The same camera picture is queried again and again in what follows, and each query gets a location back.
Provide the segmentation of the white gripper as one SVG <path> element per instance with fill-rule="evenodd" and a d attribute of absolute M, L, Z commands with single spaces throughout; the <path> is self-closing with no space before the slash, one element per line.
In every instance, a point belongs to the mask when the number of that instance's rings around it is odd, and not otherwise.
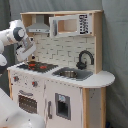
<path fill-rule="evenodd" d="M 21 44 L 16 49 L 16 56 L 19 62 L 24 61 L 36 50 L 36 45 L 33 38 L 26 38 L 21 41 Z"/>

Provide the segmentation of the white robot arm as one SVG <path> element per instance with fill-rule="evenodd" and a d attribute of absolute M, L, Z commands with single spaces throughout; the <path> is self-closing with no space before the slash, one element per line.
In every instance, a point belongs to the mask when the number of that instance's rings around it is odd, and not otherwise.
<path fill-rule="evenodd" d="M 8 29 L 0 31 L 0 77 L 7 69 L 7 60 L 2 55 L 4 47 L 20 41 L 28 43 L 28 48 L 18 49 L 17 58 L 19 61 L 24 61 L 36 50 L 36 47 L 29 39 L 23 22 L 21 20 L 11 21 Z M 45 122 L 40 115 L 21 109 L 0 88 L 0 128 L 45 128 Z"/>

